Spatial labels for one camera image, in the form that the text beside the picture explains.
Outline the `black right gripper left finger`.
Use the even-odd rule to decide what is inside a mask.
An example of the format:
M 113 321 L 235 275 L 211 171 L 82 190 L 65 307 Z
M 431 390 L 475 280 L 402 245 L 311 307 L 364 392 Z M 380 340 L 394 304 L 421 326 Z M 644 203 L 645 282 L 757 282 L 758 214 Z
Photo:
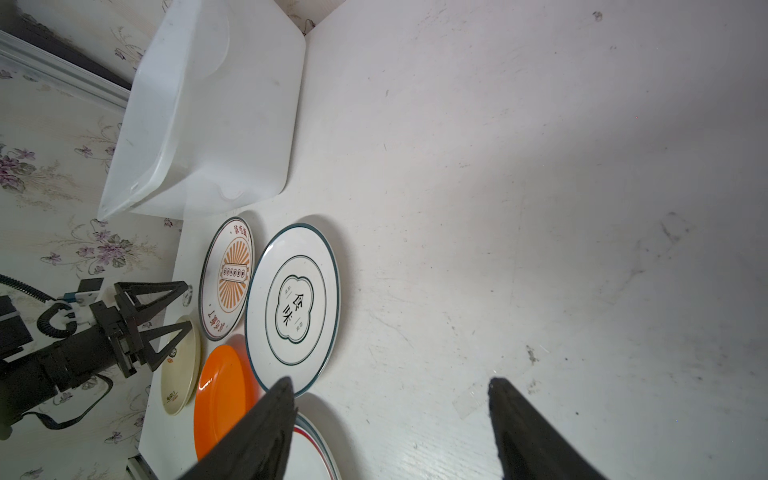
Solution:
M 283 377 L 181 478 L 282 479 L 296 418 L 293 383 Z

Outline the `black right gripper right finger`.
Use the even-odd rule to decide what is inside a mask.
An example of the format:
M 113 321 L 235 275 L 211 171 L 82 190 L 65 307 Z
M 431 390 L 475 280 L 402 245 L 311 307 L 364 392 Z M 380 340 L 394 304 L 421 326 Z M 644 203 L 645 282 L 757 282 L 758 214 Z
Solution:
M 505 479 L 602 479 L 604 475 L 512 383 L 494 377 L 489 415 Z

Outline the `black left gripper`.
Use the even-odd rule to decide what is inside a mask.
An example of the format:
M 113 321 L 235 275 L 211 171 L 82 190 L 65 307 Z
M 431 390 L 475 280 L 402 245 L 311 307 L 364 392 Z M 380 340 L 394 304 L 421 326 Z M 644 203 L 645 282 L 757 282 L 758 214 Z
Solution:
M 188 289 L 184 281 L 117 282 L 116 306 L 98 301 L 91 313 L 112 350 L 115 364 L 125 378 L 137 372 L 140 361 L 156 371 L 193 330 L 189 320 L 139 332 L 136 327 L 153 320 Z

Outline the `cream plate small flowers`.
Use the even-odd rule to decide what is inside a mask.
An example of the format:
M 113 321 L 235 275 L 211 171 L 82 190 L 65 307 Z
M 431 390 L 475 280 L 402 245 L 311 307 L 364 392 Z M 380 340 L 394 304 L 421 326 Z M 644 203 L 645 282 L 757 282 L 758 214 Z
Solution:
M 160 394 L 168 415 L 178 415 L 196 390 L 201 361 L 201 339 L 194 319 L 183 315 L 178 323 L 189 322 L 191 330 L 174 347 L 161 368 Z

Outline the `green rimmed white plate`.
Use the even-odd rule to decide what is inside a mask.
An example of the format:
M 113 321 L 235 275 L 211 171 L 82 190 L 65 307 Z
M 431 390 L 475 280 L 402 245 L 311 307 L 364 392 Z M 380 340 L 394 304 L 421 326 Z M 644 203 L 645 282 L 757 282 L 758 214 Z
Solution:
M 315 426 L 297 414 L 289 449 L 284 480 L 338 480 L 341 474 L 335 459 Z

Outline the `orange plastic plate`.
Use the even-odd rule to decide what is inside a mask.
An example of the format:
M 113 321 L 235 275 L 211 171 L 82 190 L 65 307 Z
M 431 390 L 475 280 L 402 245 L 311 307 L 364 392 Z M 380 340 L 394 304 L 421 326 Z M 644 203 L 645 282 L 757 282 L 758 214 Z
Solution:
M 202 460 L 260 398 L 245 344 L 216 347 L 206 359 L 195 398 L 194 444 Z

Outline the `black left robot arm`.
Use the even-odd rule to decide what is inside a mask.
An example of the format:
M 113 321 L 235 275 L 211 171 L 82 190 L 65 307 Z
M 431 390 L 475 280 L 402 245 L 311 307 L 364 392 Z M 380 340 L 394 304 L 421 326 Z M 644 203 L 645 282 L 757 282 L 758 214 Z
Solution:
M 56 395 L 98 378 L 112 387 L 105 372 L 118 367 L 126 378 L 146 365 L 156 371 L 172 350 L 191 334 L 189 321 L 149 328 L 148 323 L 188 290 L 184 281 L 117 282 L 114 303 L 98 300 L 101 278 L 82 280 L 76 291 L 55 298 L 7 275 L 1 283 L 43 303 L 38 331 L 51 344 L 30 353 L 32 335 L 12 299 L 1 298 L 1 437 L 25 416 L 36 417 L 49 430 L 63 430 L 81 420 L 78 415 L 58 422 L 39 412 Z

